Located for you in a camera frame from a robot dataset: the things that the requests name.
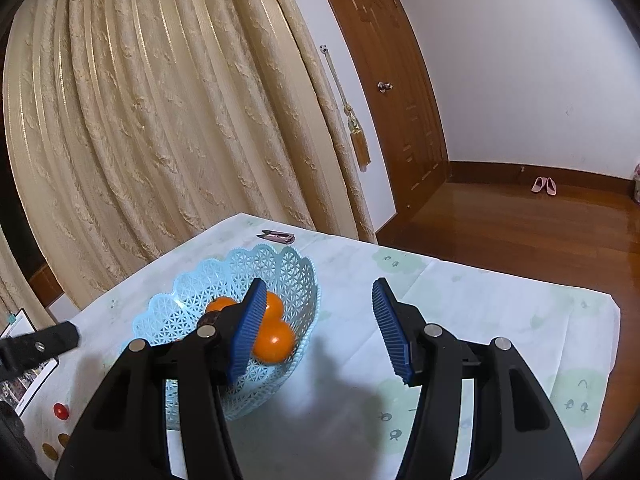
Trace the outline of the orange tangerine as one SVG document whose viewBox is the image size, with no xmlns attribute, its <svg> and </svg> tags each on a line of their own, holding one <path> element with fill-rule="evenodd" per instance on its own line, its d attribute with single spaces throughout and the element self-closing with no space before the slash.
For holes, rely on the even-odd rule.
<svg viewBox="0 0 640 480">
<path fill-rule="evenodd" d="M 213 299 L 206 307 L 205 312 L 219 312 L 226 307 L 234 306 L 236 301 L 233 298 L 227 296 L 220 296 Z"/>
<path fill-rule="evenodd" d="M 264 322 L 282 321 L 284 315 L 284 304 L 281 298 L 274 292 L 267 292 Z"/>
</svg>

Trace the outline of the yellow orange fruit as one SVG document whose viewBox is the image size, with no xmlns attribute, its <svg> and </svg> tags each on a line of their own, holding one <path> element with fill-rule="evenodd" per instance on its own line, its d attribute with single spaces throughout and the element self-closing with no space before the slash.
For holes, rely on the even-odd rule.
<svg viewBox="0 0 640 480">
<path fill-rule="evenodd" d="M 254 358 L 267 365 L 284 362 L 295 347 L 295 334 L 282 320 L 265 320 L 258 330 L 254 348 Z"/>
</svg>

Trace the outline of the beige curtain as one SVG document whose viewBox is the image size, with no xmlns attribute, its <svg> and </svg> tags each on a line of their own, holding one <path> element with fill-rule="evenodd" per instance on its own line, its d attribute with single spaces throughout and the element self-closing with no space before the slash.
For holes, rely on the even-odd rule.
<svg viewBox="0 0 640 480">
<path fill-rule="evenodd" d="M 8 325 L 8 316 L 21 309 L 25 310 L 37 330 L 54 324 L 53 318 L 24 278 L 2 230 L 0 230 L 0 307 L 2 328 Z"/>
<path fill-rule="evenodd" d="M 240 212 L 375 238 L 295 0 L 24 0 L 2 104 L 29 226 L 78 308 Z"/>
</svg>

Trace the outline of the tan longan fruit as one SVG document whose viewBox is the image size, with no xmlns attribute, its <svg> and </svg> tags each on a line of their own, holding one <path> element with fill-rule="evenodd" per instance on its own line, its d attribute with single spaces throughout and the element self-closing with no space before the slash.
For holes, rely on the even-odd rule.
<svg viewBox="0 0 640 480">
<path fill-rule="evenodd" d="M 68 434 L 58 435 L 58 442 L 60 442 L 60 445 L 62 445 L 63 448 L 66 448 L 69 440 L 70 440 L 70 436 Z"/>
<path fill-rule="evenodd" d="M 49 460 L 53 460 L 54 462 L 57 462 L 58 459 L 60 458 L 60 456 L 58 455 L 58 451 L 49 443 L 43 442 L 43 444 L 41 445 L 41 448 L 42 448 L 43 454 L 47 456 Z"/>
</svg>

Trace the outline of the small pink black item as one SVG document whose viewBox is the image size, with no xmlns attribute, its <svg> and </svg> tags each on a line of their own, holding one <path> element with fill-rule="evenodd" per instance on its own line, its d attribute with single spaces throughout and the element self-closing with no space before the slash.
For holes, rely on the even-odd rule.
<svg viewBox="0 0 640 480">
<path fill-rule="evenodd" d="M 273 231 L 273 230 L 262 230 L 259 234 L 257 234 L 258 238 L 262 240 L 268 240 L 268 242 L 273 242 L 281 245 L 291 245 L 295 242 L 295 235 L 293 233 Z"/>
</svg>

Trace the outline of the red cherry tomato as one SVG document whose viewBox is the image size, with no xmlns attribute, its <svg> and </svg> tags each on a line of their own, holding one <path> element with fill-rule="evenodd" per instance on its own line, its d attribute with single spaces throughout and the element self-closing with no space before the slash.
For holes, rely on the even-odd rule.
<svg viewBox="0 0 640 480">
<path fill-rule="evenodd" d="M 63 403 L 55 403 L 52 410 L 58 419 L 67 420 L 70 418 L 70 410 Z"/>
</svg>

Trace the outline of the white patterned tablecloth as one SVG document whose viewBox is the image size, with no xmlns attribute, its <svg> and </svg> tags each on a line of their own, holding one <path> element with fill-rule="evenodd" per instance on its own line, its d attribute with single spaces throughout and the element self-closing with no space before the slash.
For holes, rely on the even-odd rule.
<svg viewBox="0 0 640 480">
<path fill-rule="evenodd" d="M 22 419 L 34 448 L 55 444 L 132 336 L 134 317 L 204 259 L 252 248 L 264 219 L 238 214 L 163 255 L 75 318 L 80 345 L 64 354 Z M 229 426 L 247 479 L 395 477 L 419 393 L 390 365 L 371 288 L 386 278 L 396 297 L 454 336 L 508 338 L 548 394 L 578 456 L 596 434 L 620 338 L 620 308 L 596 286 L 526 280 L 314 231 L 295 249 L 314 265 L 320 312 L 293 374 L 263 406 Z"/>
</svg>

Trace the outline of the beige curtain left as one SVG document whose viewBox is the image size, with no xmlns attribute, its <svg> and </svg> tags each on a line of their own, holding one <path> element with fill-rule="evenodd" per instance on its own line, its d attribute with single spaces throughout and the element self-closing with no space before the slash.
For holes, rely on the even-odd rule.
<svg viewBox="0 0 640 480">
<path fill-rule="evenodd" d="M 0 307 L 2 328 L 8 325 L 8 316 L 21 309 L 25 310 L 37 330 L 54 324 L 53 318 L 24 278 L 2 230 L 0 230 Z"/>
</svg>

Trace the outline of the photo collage board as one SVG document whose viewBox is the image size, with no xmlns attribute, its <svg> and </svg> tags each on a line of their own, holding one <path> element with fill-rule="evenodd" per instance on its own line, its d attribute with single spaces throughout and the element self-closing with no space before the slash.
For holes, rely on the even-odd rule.
<svg viewBox="0 0 640 480">
<path fill-rule="evenodd" d="M 35 333 L 35 326 L 24 309 L 19 310 L 15 315 L 16 321 L 6 326 L 1 334 L 2 338 Z M 17 378 L 5 380 L 1 383 L 1 400 L 6 401 L 15 413 L 21 416 L 39 388 L 57 367 L 58 358 L 54 358 L 31 370 L 25 370 Z"/>
</svg>

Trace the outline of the door knob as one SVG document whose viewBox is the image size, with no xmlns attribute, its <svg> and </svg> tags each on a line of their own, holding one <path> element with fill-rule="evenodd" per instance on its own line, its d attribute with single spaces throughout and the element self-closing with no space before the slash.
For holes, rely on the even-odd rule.
<svg viewBox="0 0 640 480">
<path fill-rule="evenodd" d="M 376 85 L 376 88 L 378 88 L 379 92 L 386 93 L 392 90 L 394 86 L 390 82 L 379 81 L 378 84 Z"/>
</svg>

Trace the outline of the wooden door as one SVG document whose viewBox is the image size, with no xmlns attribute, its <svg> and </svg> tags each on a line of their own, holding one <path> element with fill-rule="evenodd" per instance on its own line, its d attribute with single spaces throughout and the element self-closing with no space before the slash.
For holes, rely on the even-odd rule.
<svg viewBox="0 0 640 480">
<path fill-rule="evenodd" d="M 408 222 L 448 178 L 435 93 L 400 0 L 329 0 L 362 84 L 390 179 Z M 381 93 L 379 81 L 394 88 Z"/>
</svg>

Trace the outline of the blue plastic lattice basket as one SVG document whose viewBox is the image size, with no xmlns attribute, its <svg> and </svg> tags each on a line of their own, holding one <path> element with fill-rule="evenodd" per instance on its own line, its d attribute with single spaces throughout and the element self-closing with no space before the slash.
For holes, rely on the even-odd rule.
<svg viewBox="0 0 640 480">
<path fill-rule="evenodd" d="M 283 302 L 283 321 L 294 333 L 294 348 L 279 364 L 254 358 L 246 338 L 234 336 L 235 326 L 216 326 L 227 346 L 221 393 L 226 419 L 239 419 L 271 399 L 292 375 L 308 347 L 319 317 L 320 290 L 311 261 L 293 247 L 275 250 L 260 244 L 236 248 L 222 260 L 205 259 L 195 270 L 178 275 L 172 292 L 152 297 L 144 312 L 132 321 L 132 333 L 152 346 L 177 341 L 198 327 L 208 304 L 221 296 L 239 304 L 260 279 L 268 292 Z"/>
</svg>

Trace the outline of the pink slippers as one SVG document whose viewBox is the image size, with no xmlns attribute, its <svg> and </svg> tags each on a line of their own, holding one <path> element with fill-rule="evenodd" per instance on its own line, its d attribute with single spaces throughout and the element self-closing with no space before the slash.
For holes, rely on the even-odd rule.
<svg viewBox="0 0 640 480">
<path fill-rule="evenodd" d="M 530 192 L 534 194 L 545 192 L 549 196 L 555 196 L 556 184 L 552 178 L 536 177 Z"/>
</svg>

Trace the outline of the beige curtain right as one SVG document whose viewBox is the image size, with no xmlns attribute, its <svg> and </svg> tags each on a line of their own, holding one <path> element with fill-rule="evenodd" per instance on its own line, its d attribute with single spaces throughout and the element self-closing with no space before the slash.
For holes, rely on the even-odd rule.
<svg viewBox="0 0 640 480">
<path fill-rule="evenodd" d="M 375 238 L 295 0 L 24 0 L 2 104 L 29 226 L 78 308 L 240 212 Z"/>
</svg>

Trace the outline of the curtain tassel tieback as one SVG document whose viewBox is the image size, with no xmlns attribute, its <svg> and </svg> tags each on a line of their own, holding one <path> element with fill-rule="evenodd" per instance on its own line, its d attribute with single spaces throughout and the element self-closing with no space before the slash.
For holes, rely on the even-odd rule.
<svg viewBox="0 0 640 480">
<path fill-rule="evenodd" d="M 358 167 L 362 172 L 365 172 L 367 170 L 367 166 L 369 166 L 371 163 L 366 136 L 364 135 L 360 121 L 354 109 L 348 102 L 348 99 L 346 99 L 346 94 L 344 92 L 340 78 L 338 78 L 338 73 L 331 58 L 329 48 L 325 44 L 322 44 L 322 46 L 319 47 L 319 50 L 326 58 L 326 64 L 328 64 L 329 66 L 334 84 L 336 85 L 338 94 L 340 95 L 342 109 L 347 118 L 349 136 L 350 140 L 352 141 L 352 148 L 354 149 L 356 155 Z"/>
</svg>

